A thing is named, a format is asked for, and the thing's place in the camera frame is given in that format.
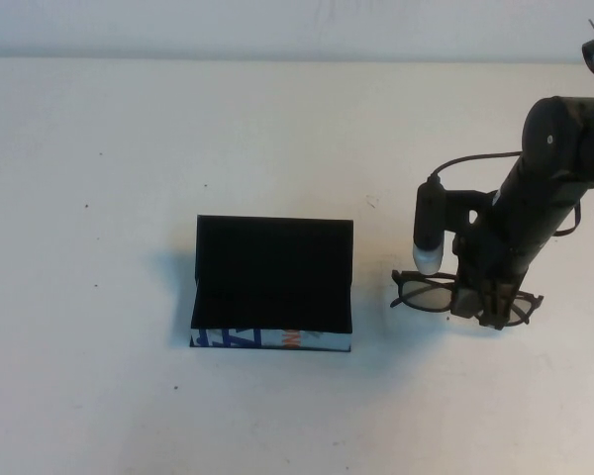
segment cable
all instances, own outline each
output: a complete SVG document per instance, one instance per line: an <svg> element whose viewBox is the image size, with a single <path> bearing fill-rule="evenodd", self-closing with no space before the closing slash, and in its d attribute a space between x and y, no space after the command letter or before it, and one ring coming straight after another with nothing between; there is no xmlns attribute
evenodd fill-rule
<svg viewBox="0 0 594 475"><path fill-rule="evenodd" d="M456 158L454 160L450 160L446 163L443 163L438 168L434 170L432 176L438 176L438 174L443 171L445 168L448 168L452 165L457 165L458 163L464 163L466 161L473 161L473 160L483 160L486 158L506 158L509 156L519 156L522 153L520 151L506 151L504 153L485 153L483 155L469 155L463 156L461 158Z"/></svg>

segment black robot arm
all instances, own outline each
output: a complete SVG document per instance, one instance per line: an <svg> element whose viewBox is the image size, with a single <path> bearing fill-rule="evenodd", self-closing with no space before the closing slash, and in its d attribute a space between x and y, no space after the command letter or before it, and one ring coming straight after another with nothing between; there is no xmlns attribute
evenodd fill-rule
<svg viewBox="0 0 594 475"><path fill-rule="evenodd" d="M594 42L583 46L594 72ZM446 191L437 170L418 190L414 259L439 271L444 233L458 258L450 310L500 330L528 268L587 190L594 187L594 98L552 97L531 110L523 151L500 189ZM473 223L469 212L477 212Z"/></svg>

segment eyeglasses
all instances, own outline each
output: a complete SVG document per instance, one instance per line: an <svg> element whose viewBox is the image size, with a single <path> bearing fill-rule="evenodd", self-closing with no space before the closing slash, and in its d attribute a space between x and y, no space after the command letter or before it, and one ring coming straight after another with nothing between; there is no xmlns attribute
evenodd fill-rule
<svg viewBox="0 0 594 475"><path fill-rule="evenodd" d="M456 277L452 274L439 272L428 278L420 272L392 271L392 279L398 285L398 298L390 307L405 304L412 309L423 312L441 313L451 309L451 293L455 287ZM544 297L539 295L517 292L511 315L505 327L514 327L519 324L529 324L533 312L542 304ZM482 312L475 316L478 320Z"/></svg>

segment table surface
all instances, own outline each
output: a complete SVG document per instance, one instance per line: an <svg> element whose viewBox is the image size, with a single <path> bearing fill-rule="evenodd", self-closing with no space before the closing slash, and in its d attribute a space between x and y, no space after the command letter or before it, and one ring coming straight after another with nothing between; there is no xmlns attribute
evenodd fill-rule
<svg viewBox="0 0 594 475"><path fill-rule="evenodd" d="M0 473L594 474L594 191L529 327L389 308L417 186L550 95L594 77L0 59ZM352 353L189 348L198 214L354 220Z"/></svg>

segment white wall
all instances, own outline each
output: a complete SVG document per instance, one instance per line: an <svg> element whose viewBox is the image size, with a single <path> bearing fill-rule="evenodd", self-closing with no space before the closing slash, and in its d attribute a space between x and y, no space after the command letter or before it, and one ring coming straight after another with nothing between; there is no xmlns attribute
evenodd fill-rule
<svg viewBox="0 0 594 475"><path fill-rule="evenodd" d="M0 0L0 54L580 61L594 0Z"/></svg>

